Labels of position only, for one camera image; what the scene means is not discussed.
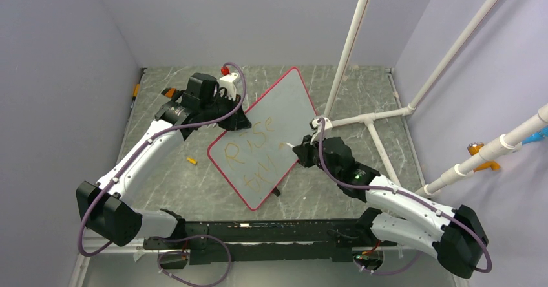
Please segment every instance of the whiteboard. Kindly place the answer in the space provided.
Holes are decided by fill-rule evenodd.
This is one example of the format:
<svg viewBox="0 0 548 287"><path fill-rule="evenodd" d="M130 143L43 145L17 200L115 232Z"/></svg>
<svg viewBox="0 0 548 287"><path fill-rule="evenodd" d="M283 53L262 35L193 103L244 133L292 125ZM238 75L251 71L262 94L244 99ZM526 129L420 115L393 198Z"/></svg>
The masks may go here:
<svg viewBox="0 0 548 287"><path fill-rule="evenodd" d="M300 144L311 134L316 115L301 74L292 67L246 110L253 127L225 131L207 156L254 211L297 163L286 143Z"/></svg>

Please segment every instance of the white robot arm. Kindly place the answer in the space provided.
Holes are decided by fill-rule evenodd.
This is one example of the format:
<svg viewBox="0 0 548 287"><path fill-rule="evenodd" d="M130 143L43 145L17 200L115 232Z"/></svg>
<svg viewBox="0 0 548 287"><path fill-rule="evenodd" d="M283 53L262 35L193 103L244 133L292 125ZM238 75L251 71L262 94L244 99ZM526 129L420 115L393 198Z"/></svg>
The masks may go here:
<svg viewBox="0 0 548 287"><path fill-rule="evenodd" d="M357 235L370 242L404 244L436 258L451 273L469 278L488 244L476 213L467 206L454 209L397 186L375 169L355 161L341 138L326 138L329 119L318 117L316 130L292 150L304 167L323 169L345 195L372 207L356 223ZM402 217L392 217L381 210Z"/></svg>
<svg viewBox="0 0 548 287"><path fill-rule="evenodd" d="M238 81L238 74L226 74L219 80L194 74L186 90L166 89L164 94L170 92L171 101L162 106L131 151L95 184L83 182L78 187L76 198L85 226L118 246L135 238L186 237L185 220L181 216L165 209L144 211L131 206L150 172L199 126L222 117L217 123L225 130L251 127L242 109L237 107L242 101L236 94ZM324 138L328 131L322 129L329 130L332 125L326 118L321 119L322 125L318 118L311 122L317 132L305 136L300 145L293 147L299 163L304 167L323 168L349 197L402 217L368 208L355 224L359 237L366 242L404 244L437 258L452 273L470 277L482 248L461 226L473 230L487 245L487 237L474 211L465 206L455 210L419 197L398 187L375 169L356 162L340 138ZM323 144L322 155L319 143ZM96 253L84 252L81 242L79 250L88 256Z"/></svg>
<svg viewBox="0 0 548 287"><path fill-rule="evenodd" d="M78 208L86 227L119 246L135 238L184 237L182 217L167 210L144 211L131 206L151 171L201 123L225 116L218 122L225 130L251 127L243 110L235 109L241 105L241 96L236 94L238 83L235 73L219 80L196 73L189 78L186 90L166 89L164 94L171 101L156 113L156 119L139 142L95 184L83 182L77 188ZM181 125L193 127L177 128ZM100 193L103 193L101 199L92 206Z"/></svg>

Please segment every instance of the gray marble surface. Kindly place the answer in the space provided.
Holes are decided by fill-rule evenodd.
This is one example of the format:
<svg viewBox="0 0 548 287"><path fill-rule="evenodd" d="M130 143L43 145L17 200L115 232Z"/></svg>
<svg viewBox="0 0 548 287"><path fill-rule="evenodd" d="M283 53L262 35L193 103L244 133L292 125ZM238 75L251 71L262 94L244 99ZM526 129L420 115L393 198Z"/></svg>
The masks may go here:
<svg viewBox="0 0 548 287"><path fill-rule="evenodd" d="M244 66L248 96L244 108L251 105L290 66ZM335 76L336 66L298 67L319 113L323 112ZM141 82L128 133L126 154L148 129L154 114L168 99L160 94L166 87L184 89L194 72L220 76L220 66L166 67L146 69ZM358 114L389 111L397 105L393 89L383 67L349 67L348 79L339 90L332 120ZM421 186L411 148L401 118L375 122L386 152L403 187L415 191ZM249 210L224 180L206 155L207 146L222 129L201 128L153 171L137 201L137 209L170 209L187 220L273 220L356 218L366 204L348 198L319 169L296 165L280 183L282 194L271 195L256 211ZM353 151L356 160L386 174L377 149L364 125L348 125L333 130ZM190 164L190 156L198 161Z"/></svg>

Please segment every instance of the lavender wall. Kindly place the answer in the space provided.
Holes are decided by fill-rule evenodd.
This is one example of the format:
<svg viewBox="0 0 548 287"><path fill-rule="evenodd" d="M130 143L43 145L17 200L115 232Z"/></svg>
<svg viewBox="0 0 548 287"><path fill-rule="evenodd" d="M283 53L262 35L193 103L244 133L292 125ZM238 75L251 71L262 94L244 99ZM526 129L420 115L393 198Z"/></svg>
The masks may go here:
<svg viewBox="0 0 548 287"><path fill-rule="evenodd" d="M396 65L396 86L409 102L485 0L431 0ZM427 182L469 157L548 103L548 0L502 0L481 30L409 119ZM490 238L494 269L476 286L546 286L545 214L548 141L500 158L442 190L440 201L473 207Z"/></svg>
<svg viewBox="0 0 548 287"><path fill-rule="evenodd" d="M144 67L338 64L357 0L104 0ZM430 0L372 0L351 63L393 67Z"/></svg>
<svg viewBox="0 0 548 287"><path fill-rule="evenodd" d="M0 285L66 286L139 68L101 0L0 0Z"/></svg>

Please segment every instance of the orange pipe clamp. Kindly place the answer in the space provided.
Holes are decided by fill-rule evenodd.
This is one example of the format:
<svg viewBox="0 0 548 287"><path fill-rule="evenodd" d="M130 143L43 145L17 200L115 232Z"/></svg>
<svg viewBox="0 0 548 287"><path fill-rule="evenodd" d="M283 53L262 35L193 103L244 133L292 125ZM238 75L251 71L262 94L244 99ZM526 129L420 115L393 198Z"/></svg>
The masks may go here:
<svg viewBox="0 0 548 287"><path fill-rule="evenodd" d="M482 147L483 147L483 143L471 143L470 145L468 145L467 149L470 155L473 156L476 153L478 153ZM498 163L496 163L495 161L487 161L484 164L481 164L480 166L475 168L474 173L477 171L488 169L488 168L491 168L493 171L496 171L497 169L500 169L500 165L498 165Z"/></svg>

